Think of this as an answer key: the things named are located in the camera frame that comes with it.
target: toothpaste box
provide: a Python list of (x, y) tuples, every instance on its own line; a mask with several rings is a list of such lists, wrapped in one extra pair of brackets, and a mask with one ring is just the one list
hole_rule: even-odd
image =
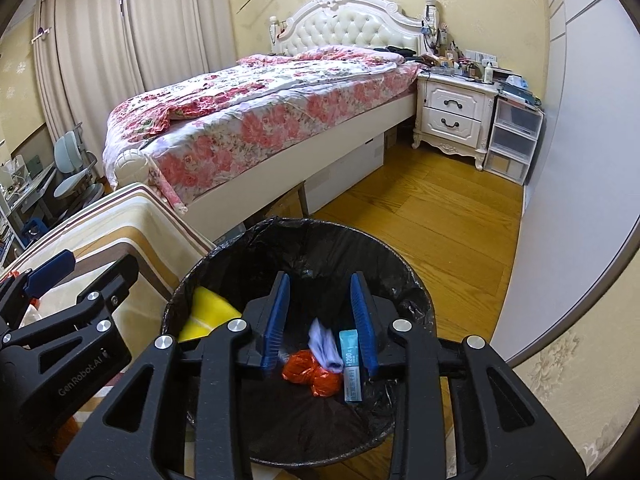
[(357, 330), (342, 330), (340, 332), (340, 350), (344, 361), (344, 400), (362, 402)]

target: nightstand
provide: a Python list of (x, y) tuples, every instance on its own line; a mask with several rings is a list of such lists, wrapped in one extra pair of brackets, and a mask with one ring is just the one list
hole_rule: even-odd
[(497, 95), (496, 85), (420, 74), (413, 147), (424, 140), (447, 155), (472, 156), (482, 170)]

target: pink floral comforter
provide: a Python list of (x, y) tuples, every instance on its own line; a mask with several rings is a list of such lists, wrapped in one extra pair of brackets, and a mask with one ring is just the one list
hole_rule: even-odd
[(177, 210), (275, 153), (406, 91), (420, 65), (330, 46), (295, 57), (250, 56), (213, 74), (147, 92), (108, 120), (103, 160), (130, 148), (152, 162), (151, 184)]

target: cardboard box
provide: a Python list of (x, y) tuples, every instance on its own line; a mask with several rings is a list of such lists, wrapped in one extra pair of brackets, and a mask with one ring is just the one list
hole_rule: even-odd
[(385, 134), (376, 135), (305, 181), (306, 210), (313, 214), (380, 168), (385, 160)]
[(264, 218), (273, 218), (274, 216), (281, 218), (304, 218), (302, 200), (300, 200), (300, 193), (304, 193), (304, 189), (304, 185), (299, 184), (269, 204), (264, 210)]
[(398, 142), (398, 127), (394, 126), (385, 132), (385, 150), (395, 146), (396, 142)]
[(444, 57), (446, 57), (447, 59), (449, 59), (452, 62), (457, 62), (458, 61), (458, 53), (455, 50), (447, 50), (444, 53)]

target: bedpost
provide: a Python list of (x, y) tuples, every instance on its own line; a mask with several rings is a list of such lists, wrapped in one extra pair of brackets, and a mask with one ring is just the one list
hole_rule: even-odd
[(278, 35), (280, 34), (280, 22), (277, 16), (271, 16), (269, 18), (269, 39), (271, 40), (271, 53), (280, 54), (280, 41)]
[(424, 24), (430, 29), (427, 37), (427, 44), (433, 54), (438, 49), (438, 29), (440, 28), (440, 11), (437, 0), (424, 0)]

